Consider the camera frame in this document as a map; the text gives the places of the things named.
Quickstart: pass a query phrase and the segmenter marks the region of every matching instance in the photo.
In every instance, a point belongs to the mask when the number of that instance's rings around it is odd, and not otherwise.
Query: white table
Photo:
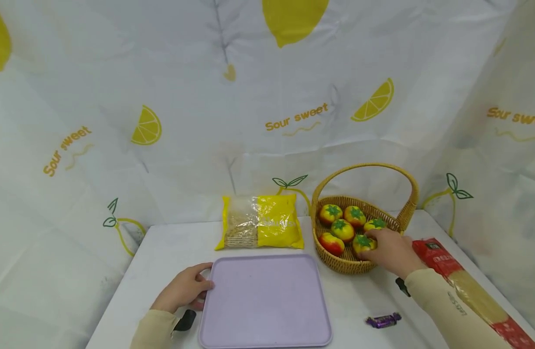
[[[301,217],[305,249],[214,251],[221,222],[154,225],[147,232],[116,293],[99,322],[88,349],[128,348],[139,320],[157,294],[182,269],[226,256],[308,253],[316,257],[308,217]],[[413,238],[437,238],[535,341],[535,331],[510,305],[459,247],[425,211],[415,212],[407,229]],[[347,276],[331,271],[318,260],[320,278],[333,328],[328,348],[447,349],[432,320],[395,284],[396,277],[382,268],[366,275]],[[399,312],[396,326],[377,330],[364,324],[368,316]],[[176,332],[173,348],[198,349],[200,313],[187,332]]]

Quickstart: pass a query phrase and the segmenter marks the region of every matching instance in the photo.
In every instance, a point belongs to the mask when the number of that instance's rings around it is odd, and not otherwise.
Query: tomato
[[[324,233],[320,235],[318,241],[326,251],[333,254],[335,257],[341,256],[341,254],[343,254],[345,251],[345,244],[343,241],[331,235],[330,233]]]
[[[343,212],[343,218],[355,229],[362,228],[362,226],[366,223],[366,216],[357,206],[348,206]]]
[[[378,229],[381,230],[382,228],[386,227],[386,222],[381,220],[380,218],[377,218],[375,220],[369,220],[364,225],[364,232],[369,232],[372,229]]]
[[[368,238],[366,235],[356,235],[353,240],[353,252],[359,261],[363,261],[364,251],[374,250],[378,246],[376,240]]]
[[[331,235],[340,238],[344,243],[350,243],[355,238],[355,228],[346,220],[336,220],[331,224]]]
[[[318,219],[325,225],[331,225],[334,221],[343,217],[343,211],[338,205],[323,205],[318,213]]]

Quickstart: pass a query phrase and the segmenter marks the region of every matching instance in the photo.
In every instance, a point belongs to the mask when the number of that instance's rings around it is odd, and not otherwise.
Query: purple tray
[[[321,347],[332,337],[316,261],[307,254],[219,258],[205,300],[206,349]]]

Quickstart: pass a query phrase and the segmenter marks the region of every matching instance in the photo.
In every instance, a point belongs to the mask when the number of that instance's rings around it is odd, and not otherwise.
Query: plastic bag
[[[295,209],[297,196],[223,197],[223,238],[215,248],[304,249]]]
[[[459,298],[514,349],[535,349],[535,342],[435,238],[413,242],[430,268],[456,289]]]

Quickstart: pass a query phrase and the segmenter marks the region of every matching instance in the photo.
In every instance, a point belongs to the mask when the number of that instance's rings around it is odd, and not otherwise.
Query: wicker basket
[[[322,192],[323,188],[326,186],[327,183],[330,182],[335,176],[338,174],[341,174],[343,172],[360,168],[360,167],[367,167],[367,166],[381,166],[389,169],[396,170],[397,172],[400,172],[403,174],[407,179],[411,182],[411,195],[409,196],[409,199],[405,206],[403,206],[403,209],[401,209],[401,212],[397,216],[397,218],[394,218],[389,215],[389,213],[384,212],[380,208],[372,205],[371,203],[368,203],[366,201],[362,201],[360,199],[346,197],[346,196],[332,196],[332,197],[326,197],[319,199],[320,193]],[[327,177],[325,180],[322,181],[316,187],[316,190],[312,194],[312,206],[311,206],[311,212],[310,217],[312,219],[312,234],[314,236],[314,242],[316,245],[316,252],[318,252],[318,256],[324,262],[328,267],[333,269],[336,272],[345,273],[345,274],[356,274],[356,273],[366,273],[371,271],[376,265],[369,261],[359,261],[355,258],[355,255],[353,254],[352,247],[350,245],[345,247],[345,252],[341,255],[341,257],[335,257],[333,254],[330,254],[328,251],[326,251],[322,245],[320,245],[320,242],[318,241],[318,236],[322,235],[325,232],[329,232],[330,229],[325,227],[324,225],[320,224],[320,221],[318,219],[318,211],[322,208],[323,205],[327,204],[333,204],[338,205],[341,207],[341,209],[345,209],[347,206],[358,206],[366,216],[367,220],[371,220],[373,218],[380,218],[383,221],[386,222],[387,227],[399,232],[399,234],[403,235],[404,231],[407,228],[407,225],[409,224],[411,217],[413,217],[413,213],[415,212],[415,208],[417,208],[417,202],[419,200],[419,187],[417,185],[417,181],[406,172],[406,170],[401,169],[397,166],[390,165],[390,164],[381,164],[379,162],[373,162],[373,163],[367,163],[367,164],[357,164],[353,166],[349,166],[344,169],[340,169],[339,171],[332,173],[329,177]]]

